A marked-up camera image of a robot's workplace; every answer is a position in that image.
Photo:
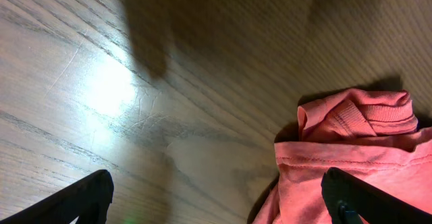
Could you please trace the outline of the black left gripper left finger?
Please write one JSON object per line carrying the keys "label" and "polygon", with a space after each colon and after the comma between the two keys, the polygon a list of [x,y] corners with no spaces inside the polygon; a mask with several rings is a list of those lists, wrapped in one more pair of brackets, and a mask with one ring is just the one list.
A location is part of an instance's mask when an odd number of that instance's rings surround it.
{"label": "black left gripper left finger", "polygon": [[72,185],[4,219],[2,224],[71,223],[105,224],[113,200],[114,184],[105,169],[91,173]]}

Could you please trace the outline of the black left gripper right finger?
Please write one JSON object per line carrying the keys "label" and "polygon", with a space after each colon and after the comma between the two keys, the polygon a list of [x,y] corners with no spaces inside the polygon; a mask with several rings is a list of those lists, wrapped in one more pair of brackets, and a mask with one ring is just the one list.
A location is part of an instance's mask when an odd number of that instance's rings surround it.
{"label": "black left gripper right finger", "polygon": [[324,173],[321,194],[333,224],[431,222],[431,214],[336,167]]}

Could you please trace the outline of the red orange t-shirt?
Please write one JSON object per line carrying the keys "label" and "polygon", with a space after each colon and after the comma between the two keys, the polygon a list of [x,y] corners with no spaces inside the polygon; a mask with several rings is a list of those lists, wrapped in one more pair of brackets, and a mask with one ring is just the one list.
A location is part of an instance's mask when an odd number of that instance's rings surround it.
{"label": "red orange t-shirt", "polygon": [[351,88],[299,106],[297,140],[275,143],[279,179],[255,223],[329,223],[321,180],[337,167],[431,211],[431,128],[405,90]]}

